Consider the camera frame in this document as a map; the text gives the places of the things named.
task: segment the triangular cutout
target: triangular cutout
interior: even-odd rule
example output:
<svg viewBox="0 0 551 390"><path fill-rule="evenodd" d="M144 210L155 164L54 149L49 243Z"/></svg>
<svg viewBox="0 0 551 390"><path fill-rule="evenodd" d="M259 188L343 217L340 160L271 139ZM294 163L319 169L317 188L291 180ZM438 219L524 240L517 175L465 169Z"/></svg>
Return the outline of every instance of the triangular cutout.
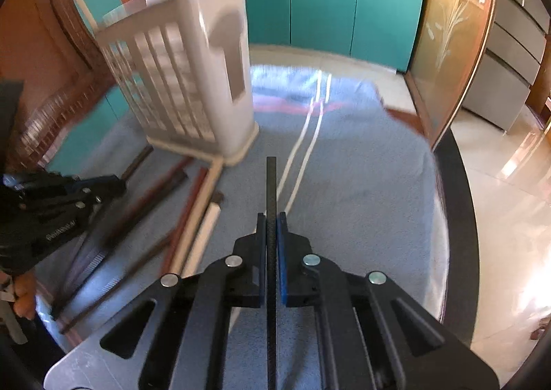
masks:
<svg viewBox="0 0 551 390"><path fill-rule="evenodd" d="M401 298L390 304L414 357L423 356L444 344L444 338Z"/></svg>
<svg viewBox="0 0 551 390"><path fill-rule="evenodd" d="M153 301L146 301L101 339L101 348L122 359L130 359L154 308Z"/></svg>

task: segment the laundry basket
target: laundry basket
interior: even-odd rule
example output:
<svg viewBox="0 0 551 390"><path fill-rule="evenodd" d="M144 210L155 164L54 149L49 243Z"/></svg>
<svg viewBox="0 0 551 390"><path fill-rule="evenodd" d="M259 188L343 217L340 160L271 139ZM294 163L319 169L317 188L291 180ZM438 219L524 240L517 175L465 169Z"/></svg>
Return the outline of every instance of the laundry basket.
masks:
<svg viewBox="0 0 551 390"><path fill-rule="evenodd" d="M254 122L245 0L133 0L94 29L148 142L238 163Z"/></svg>

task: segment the tiled floor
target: tiled floor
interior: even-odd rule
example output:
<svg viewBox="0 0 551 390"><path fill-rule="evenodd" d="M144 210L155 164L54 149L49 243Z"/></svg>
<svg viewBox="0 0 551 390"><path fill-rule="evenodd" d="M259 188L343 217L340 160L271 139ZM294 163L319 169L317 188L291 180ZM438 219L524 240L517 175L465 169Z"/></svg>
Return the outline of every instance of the tiled floor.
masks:
<svg viewBox="0 0 551 390"><path fill-rule="evenodd" d="M465 163L480 248L472 349L503 385L551 313L551 147L524 108L511 130L461 110L452 131Z"/></svg>

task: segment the human hand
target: human hand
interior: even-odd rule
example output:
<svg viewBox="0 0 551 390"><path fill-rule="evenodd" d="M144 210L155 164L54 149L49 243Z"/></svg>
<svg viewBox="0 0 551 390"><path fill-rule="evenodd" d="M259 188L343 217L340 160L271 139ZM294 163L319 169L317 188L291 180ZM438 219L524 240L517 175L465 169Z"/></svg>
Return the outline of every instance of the human hand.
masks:
<svg viewBox="0 0 551 390"><path fill-rule="evenodd" d="M0 272L0 283L5 283L9 276L4 272ZM37 279L34 271L25 272L23 275L16 277L13 283L15 293L15 303L13 304L13 312L18 317L25 317L32 320L37 313Z"/></svg>

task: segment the silver screw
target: silver screw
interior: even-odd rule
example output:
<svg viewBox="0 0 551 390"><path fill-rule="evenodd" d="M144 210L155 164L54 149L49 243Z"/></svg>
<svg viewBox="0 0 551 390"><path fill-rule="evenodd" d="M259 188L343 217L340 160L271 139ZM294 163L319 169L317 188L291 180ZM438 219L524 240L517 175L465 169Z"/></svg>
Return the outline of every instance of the silver screw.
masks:
<svg viewBox="0 0 551 390"><path fill-rule="evenodd" d="M238 255L230 255L228 258L226 258L226 265L228 267L237 267L240 266L242 263L243 258Z"/></svg>
<svg viewBox="0 0 551 390"><path fill-rule="evenodd" d="M305 255L304 258L302 258L302 262L306 265L318 265L321 260L318 255L314 255L313 253L309 255Z"/></svg>
<svg viewBox="0 0 551 390"><path fill-rule="evenodd" d="M384 284L386 283L386 275L383 272L371 272L369 274L369 281L373 284Z"/></svg>
<svg viewBox="0 0 551 390"><path fill-rule="evenodd" d="M173 287L178 284L178 275L166 274L161 277L161 284L164 287Z"/></svg>

